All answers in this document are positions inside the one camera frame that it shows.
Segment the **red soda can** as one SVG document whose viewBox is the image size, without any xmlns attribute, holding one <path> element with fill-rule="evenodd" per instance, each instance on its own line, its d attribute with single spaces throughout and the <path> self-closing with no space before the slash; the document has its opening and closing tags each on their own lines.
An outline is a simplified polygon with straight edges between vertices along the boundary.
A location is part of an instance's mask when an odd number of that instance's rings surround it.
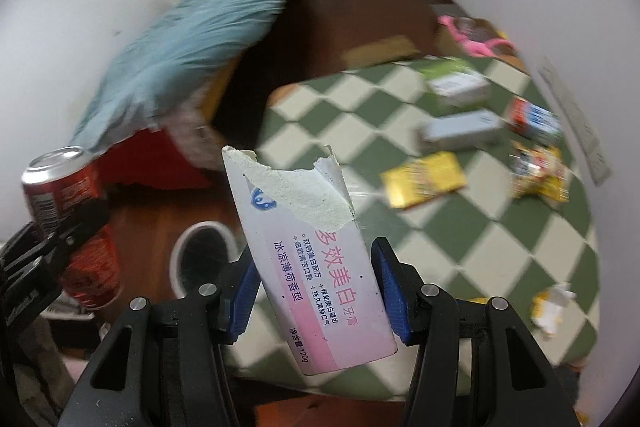
<svg viewBox="0 0 640 427">
<path fill-rule="evenodd" d="M 75 145 L 51 150 L 28 164 L 22 187 L 40 235 L 58 239 L 52 268 L 66 293 L 89 310 L 111 303 L 122 282 L 91 154 Z"/>
</svg>

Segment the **pink white toothpaste box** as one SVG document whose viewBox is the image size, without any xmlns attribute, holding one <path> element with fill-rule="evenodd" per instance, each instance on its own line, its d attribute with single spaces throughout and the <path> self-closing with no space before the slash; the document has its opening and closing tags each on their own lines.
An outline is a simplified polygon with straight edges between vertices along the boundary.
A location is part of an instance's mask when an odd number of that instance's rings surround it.
<svg viewBox="0 0 640 427">
<path fill-rule="evenodd" d="M 244 236 L 300 370 L 318 375 L 397 350 L 340 164 L 279 170 L 226 146 L 224 170 Z"/>
</svg>

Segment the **yellow panda snack bag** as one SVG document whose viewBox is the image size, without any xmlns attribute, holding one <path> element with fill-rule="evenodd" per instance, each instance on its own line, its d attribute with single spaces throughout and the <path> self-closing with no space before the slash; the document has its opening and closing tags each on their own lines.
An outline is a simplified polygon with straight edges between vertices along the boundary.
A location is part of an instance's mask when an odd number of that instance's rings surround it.
<svg viewBox="0 0 640 427">
<path fill-rule="evenodd" d="M 535 144 L 527 147 L 511 142 L 510 195 L 521 198 L 537 195 L 552 202 L 568 202 L 568 168 L 555 146 Z"/>
</svg>

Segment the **grey white long box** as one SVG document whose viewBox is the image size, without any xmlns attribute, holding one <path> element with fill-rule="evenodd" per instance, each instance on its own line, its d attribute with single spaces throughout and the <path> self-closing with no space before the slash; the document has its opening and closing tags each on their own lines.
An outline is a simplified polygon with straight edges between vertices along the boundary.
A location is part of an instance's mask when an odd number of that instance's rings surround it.
<svg viewBox="0 0 640 427">
<path fill-rule="evenodd" d="M 488 109 L 432 118 L 416 130 L 423 150 L 469 150 L 494 144 L 502 120 Z"/>
</svg>

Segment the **white round trash bin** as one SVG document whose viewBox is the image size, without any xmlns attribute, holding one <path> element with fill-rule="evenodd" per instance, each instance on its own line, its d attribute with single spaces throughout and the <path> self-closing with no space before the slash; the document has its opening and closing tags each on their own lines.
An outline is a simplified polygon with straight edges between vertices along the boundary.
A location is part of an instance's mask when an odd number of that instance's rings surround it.
<svg viewBox="0 0 640 427">
<path fill-rule="evenodd" d="M 231 230 L 218 221 L 201 221 L 186 228 L 171 249 L 169 280 L 178 299 L 205 283 L 214 283 L 222 268 L 239 258 Z"/>
</svg>

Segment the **crumpled yellow white wrapper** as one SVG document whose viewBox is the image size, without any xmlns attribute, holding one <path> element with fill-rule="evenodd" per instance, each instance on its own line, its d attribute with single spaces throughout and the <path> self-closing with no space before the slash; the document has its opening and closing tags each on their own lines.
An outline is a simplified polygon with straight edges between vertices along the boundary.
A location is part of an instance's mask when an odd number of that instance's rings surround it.
<svg viewBox="0 0 640 427">
<path fill-rule="evenodd" d="M 562 323 L 566 307 L 575 300 L 576 294 L 570 290 L 569 283 L 559 283 L 538 291 L 529 308 L 529 317 L 533 324 L 552 337 Z"/>
</svg>

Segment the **red bed sheet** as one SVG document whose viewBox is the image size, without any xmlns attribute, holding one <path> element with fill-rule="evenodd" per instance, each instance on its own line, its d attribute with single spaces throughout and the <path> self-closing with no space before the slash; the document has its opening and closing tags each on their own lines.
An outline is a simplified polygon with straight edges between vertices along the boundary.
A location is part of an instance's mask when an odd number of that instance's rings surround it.
<svg viewBox="0 0 640 427">
<path fill-rule="evenodd" d="M 144 129 L 96 158 L 103 184 L 142 185 L 154 190 L 196 190 L 212 186 L 206 174 L 178 151 L 165 130 Z"/>
</svg>

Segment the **yellow flat box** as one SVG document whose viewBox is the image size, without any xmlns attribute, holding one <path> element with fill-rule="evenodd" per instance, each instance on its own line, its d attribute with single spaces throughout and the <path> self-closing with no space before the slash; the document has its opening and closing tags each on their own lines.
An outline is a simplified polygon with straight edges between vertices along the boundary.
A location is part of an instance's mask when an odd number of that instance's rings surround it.
<svg viewBox="0 0 640 427">
<path fill-rule="evenodd" d="M 381 174 L 390 207 L 405 210 L 466 187 L 457 156 L 437 152 L 416 158 Z"/>
</svg>

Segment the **green white checkered mat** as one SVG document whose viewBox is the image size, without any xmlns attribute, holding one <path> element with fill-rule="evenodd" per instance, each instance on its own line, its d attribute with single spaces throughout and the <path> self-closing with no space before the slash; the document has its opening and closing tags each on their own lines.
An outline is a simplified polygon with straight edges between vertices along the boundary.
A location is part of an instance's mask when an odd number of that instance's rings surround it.
<svg viewBox="0 0 640 427">
<path fill-rule="evenodd" d="M 575 298 L 553 336 L 536 331 L 548 360 L 586 364 L 599 327 L 599 259 L 582 177 L 567 173 L 565 204 L 510 195 L 513 134 L 458 159 L 461 191 L 408 210 L 387 205 L 382 173 L 419 154 L 416 132 L 442 108 L 426 89 L 430 60 L 348 70 L 304 82 L 267 110 L 259 158 L 309 168 L 326 150 L 340 162 L 363 236 L 384 235 L 398 258 L 461 299 L 502 296 L 528 317 L 539 291 L 569 283 Z"/>
</svg>

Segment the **patterned grey pink bedsheet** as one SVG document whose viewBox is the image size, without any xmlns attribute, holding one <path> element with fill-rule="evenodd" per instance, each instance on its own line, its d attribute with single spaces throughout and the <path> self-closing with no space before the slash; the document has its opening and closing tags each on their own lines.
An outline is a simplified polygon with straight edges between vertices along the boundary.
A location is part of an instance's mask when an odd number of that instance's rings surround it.
<svg viewBox="0 0 640 427">
<path fill-rule="evenodd" d="M 210 127 L 201 109 L 185 101 L 160 118 L 160 127 L 168 134 L 178 152 L 195 168 L 221 171 L 224 138 Z"/>
</svg>

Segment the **light blue duvet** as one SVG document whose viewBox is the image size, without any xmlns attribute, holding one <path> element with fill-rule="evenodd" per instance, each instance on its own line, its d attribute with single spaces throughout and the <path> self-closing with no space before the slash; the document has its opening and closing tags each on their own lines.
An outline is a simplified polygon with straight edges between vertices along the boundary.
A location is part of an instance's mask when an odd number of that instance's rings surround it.
<svg viewBox="0 0 640 427">
<path fill-rule="evenodd" d="M 99 154 L 157 126 L 270 29 L 286 0 L 180 0 L 120 52 L 70 144 Z"/>
</svg>

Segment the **red blue milk carton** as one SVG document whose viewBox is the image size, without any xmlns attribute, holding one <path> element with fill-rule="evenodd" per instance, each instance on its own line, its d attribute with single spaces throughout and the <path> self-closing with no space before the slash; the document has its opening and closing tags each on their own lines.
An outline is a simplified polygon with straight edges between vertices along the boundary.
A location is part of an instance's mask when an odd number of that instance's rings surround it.
<svg viewBox="0 0 640 427">
<path fill-rule="evenodd" d="M 508 105 L 506 123 L 513 132 L 544 145 L 558 145 L 563 136 L 558 117 L 519 96 Z"/>
</svg>

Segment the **green white tissue box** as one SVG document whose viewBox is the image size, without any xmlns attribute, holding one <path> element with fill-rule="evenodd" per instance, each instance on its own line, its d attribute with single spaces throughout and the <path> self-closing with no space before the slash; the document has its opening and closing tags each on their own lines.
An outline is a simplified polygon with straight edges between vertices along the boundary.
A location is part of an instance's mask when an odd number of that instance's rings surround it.
<svg viewBox="0 0 640 427">
<path fill-rule="evenodd" d="M 485 104 L 491 83 L 462 58 L 435 58 L 419 69 L 426 89 L 446 108 L 466 109 Z"/>
</svg>

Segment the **white wall socket strip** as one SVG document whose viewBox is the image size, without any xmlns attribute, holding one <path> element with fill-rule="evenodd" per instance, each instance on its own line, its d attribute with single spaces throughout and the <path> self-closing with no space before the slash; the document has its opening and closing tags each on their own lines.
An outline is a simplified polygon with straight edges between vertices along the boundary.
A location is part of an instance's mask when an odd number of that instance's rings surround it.
<svg viewBox="0 0 640 427">
<path fill-rule="evenodd" d="M 544 56 L 538 67 L 539 75 L 544 80 L 555 100 L 576 135 L 580 150 L 585 156 L 591 180 L 595 186 L 601 186 L 610 176 L 612 168 L 602 150 L 601 141 L 596 129 L 575 100 L 570 89 L 561 79 L 558 71 L 548 57 Z"/>
</svg>

